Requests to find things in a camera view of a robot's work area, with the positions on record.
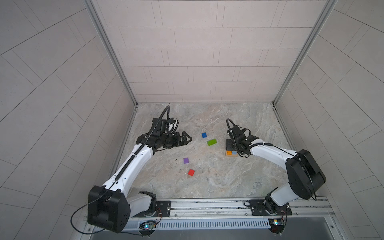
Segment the green wood block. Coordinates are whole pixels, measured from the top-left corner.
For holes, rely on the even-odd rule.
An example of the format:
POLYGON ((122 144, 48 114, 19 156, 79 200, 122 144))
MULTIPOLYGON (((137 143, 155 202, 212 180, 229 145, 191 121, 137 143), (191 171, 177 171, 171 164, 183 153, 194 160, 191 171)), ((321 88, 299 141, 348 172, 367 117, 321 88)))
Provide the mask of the green wood block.
POLYGON ((212 146, 212 145, 214 145, 216 143, 217 143, 216 139, 212 139, 212 140, 207 141, 208 146, 212 146))

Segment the red wood cube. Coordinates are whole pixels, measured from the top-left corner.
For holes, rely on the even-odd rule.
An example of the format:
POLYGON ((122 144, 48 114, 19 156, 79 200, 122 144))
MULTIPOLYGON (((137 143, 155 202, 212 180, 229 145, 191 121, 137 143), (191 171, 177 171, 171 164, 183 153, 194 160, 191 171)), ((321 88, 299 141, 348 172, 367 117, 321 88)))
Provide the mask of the red wood cube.
POLYGON ((190 176, 193 176, 193 175, 194 175, 194 173, 195 173, 195 171, 194 171, 194 170, 192 170, 192 169, 190 169, 190 170, 189 170, 189 172, 188 172, 188 175, 190 175, 190 176))

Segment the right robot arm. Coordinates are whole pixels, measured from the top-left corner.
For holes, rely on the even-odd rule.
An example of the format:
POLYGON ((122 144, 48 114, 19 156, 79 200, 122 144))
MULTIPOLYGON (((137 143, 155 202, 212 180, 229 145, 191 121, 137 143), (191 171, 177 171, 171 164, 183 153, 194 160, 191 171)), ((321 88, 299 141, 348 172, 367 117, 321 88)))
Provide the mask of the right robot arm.
POLYGON ((287 150, 253 136, 252 132, 226 120, 232 147, 242 158, 266 159, 287 172, 288 182, 267 194, 264 209, 269 215, 279 214, 281 207, 296 199, 317 200, 316 192, 327 179, 312 154, 307 150, 287 150))

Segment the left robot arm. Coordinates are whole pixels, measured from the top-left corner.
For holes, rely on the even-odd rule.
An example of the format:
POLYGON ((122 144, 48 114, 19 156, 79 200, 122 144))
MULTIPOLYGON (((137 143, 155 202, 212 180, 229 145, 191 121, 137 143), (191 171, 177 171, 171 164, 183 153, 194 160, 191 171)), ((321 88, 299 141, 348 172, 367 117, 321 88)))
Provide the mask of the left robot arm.
POLYGON ((187 145, 192 138, 178 133, 177 118, 153 119, 152 128, 138 137, 124 164, 102 186, 94 186, 88 196, 88 219, 90 225, 121 232, 129 218, 139 214, 151 217, 157 213, 157 196, 141 191, 129 197, 128 193, 136 177, 158 151, 187 145))

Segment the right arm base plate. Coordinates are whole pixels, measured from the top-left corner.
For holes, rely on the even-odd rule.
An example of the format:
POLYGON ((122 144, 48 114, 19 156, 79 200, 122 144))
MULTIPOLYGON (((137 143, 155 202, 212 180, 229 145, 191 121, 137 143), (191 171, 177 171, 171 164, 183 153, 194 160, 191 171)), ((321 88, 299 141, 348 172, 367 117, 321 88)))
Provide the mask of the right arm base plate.
POLYGON ((264 199, 253 199, 244 202, 245 207, 250 208, 253 216, 281 216, 282 214, 291 216, 292 209, 289 203, 284 206, 277 206, 272 214, 267 211, 267 206, 264 199))

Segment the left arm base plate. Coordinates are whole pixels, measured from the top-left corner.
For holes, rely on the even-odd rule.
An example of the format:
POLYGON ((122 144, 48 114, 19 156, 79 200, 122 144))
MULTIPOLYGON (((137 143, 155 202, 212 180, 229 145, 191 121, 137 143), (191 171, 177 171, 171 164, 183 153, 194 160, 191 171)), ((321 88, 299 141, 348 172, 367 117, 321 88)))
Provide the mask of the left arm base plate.
POLYGON ((154 212, 141 212, 135 215, 135 218, 156 218, 160 216, 158 209, 161 210, 162 217, 169 217, 171 211, 171 201, 157 201, 154 212))

